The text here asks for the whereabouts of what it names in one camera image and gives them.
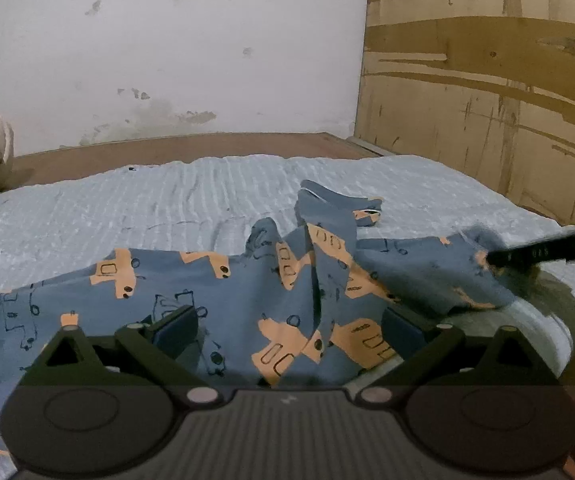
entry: black tool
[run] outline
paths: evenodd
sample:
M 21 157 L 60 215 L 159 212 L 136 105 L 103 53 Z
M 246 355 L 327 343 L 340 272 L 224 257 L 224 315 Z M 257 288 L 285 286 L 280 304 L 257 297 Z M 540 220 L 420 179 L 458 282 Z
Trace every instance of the black tool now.
M 575 261 L 575 232 L 570 235 L 546 238 L 524 246 L 491 251 L 487 261 L 495 267 L 529 267 L 554 260 Z
M 107 337 L 63 327 L 2 409 L 13 479 L 566 478 L 575 410 L 514 327 L 423 326 L 421 349 L 351 400 L 213 389 L 165 343 L 189 340 L 195 316 Z

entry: plywood board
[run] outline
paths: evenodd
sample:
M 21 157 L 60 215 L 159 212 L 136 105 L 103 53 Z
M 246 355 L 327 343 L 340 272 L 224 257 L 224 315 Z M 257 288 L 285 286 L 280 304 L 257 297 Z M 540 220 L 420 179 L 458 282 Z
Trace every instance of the plywood board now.
M 575 0 L 369 0 L 355 136 L 575 224 Z

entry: wall stain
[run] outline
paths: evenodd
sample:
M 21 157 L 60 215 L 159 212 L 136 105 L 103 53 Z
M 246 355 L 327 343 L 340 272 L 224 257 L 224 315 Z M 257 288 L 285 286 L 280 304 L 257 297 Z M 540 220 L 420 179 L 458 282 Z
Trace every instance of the wall stain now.
M 147 107 L 138 106 L 133 110 L 135 118 L 132 120 L 96 126 L 92 133 L 83 136 L 79 145 L 208 133 L 203 125 L 216 119 L 211 111 L 177 113 L 171 102 L 164 99 L 151 98 L 147 104 Z
M 94 16 L 100 10 L 100 0 L 96 0 L 91 4 L 91 9 L 85 13 L 85 16 Z

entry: wooden bed frame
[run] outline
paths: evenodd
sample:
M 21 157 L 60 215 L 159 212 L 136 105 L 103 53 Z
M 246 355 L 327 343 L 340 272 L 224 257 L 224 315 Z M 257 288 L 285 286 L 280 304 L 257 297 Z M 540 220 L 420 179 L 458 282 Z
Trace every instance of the wooden bed frame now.
M 129 164 L 159 165 L 174 160 L 192 162 L 206 156 L 245 156 L 259 153 L 285 158 L 305 156 L 358 159 L 379 156 L 378 153 L 349 140 L 327 133 L 197 134 L 123 140 L 19 156 L 14 160 L 6 189 L 77 180 Z

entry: white wall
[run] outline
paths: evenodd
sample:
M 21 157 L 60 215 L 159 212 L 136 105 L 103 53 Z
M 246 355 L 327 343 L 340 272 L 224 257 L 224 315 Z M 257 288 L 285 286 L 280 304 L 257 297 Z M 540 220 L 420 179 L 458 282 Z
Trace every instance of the white wall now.
M 347 137 L 365 7 L 0 0 L 0 113 L 14 126 L 19 155 L 199 132 Z

